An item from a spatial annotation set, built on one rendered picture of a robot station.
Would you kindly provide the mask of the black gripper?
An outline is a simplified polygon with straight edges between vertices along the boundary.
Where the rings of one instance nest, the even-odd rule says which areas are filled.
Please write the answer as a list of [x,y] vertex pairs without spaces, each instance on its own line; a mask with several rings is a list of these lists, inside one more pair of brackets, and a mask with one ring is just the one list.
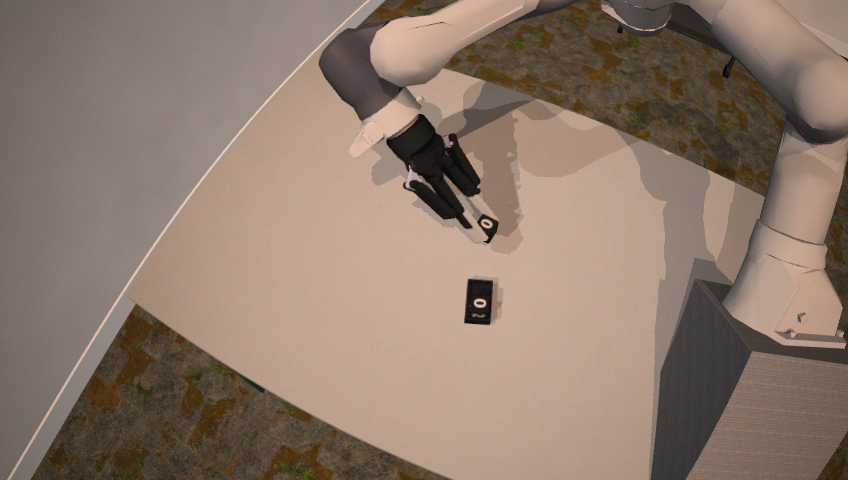
[[[403,188],[415,193],[442,219],[456,218],[476,242],[487,241],[488,236],[471,214],[464,210],[444,179],[445,175],[467,196],[465,199],[479,216],[485,214],[499,222],[479,195],[481,189],[477,186],[481,182],[480,178],[459,146],[456,134],[442,137],[435,133],[435,128],[424,115],[418,115],[418,119],[406,131],[386,141],[394,154],[405,163],[409,172]],[[418,175],[423,176],[436,193],[422,183]]]

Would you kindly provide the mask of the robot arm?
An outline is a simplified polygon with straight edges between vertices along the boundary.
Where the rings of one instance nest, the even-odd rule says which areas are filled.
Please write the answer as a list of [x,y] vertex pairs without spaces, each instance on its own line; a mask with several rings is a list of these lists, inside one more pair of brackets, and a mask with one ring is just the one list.
[[[363,123],[349,153],[358,158],[413,125],[424,98],[406,87],[426,84],[459,50],[578,1],[459,0],[430,15],[347,28],[323,50],[319,67]],[[844,331],[837,330],[843,307],[824,269],[824,240],[848,156],[848,62],[776,0],[601,0],[601,6],[627,32],[653,37],[675,2],[786,112],[760,219],[722,305],[782,345],[844,349]]]

